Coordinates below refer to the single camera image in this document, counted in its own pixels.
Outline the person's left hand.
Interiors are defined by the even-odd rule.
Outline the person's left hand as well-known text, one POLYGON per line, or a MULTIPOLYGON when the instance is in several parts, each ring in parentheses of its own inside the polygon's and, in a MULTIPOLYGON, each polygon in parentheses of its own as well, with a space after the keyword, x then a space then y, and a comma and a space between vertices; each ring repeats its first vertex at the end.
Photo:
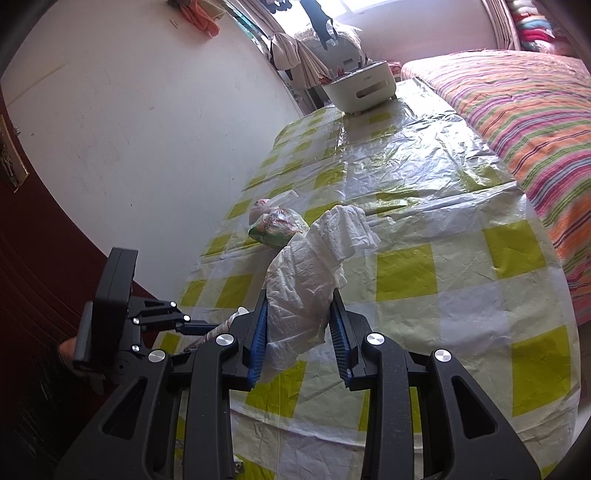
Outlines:
POLYGON ((58 355, 62 363, 75 375, 86 376, 88 372, 76 370, 73 366, 77 338, 69 338, 58 346, 58 355))

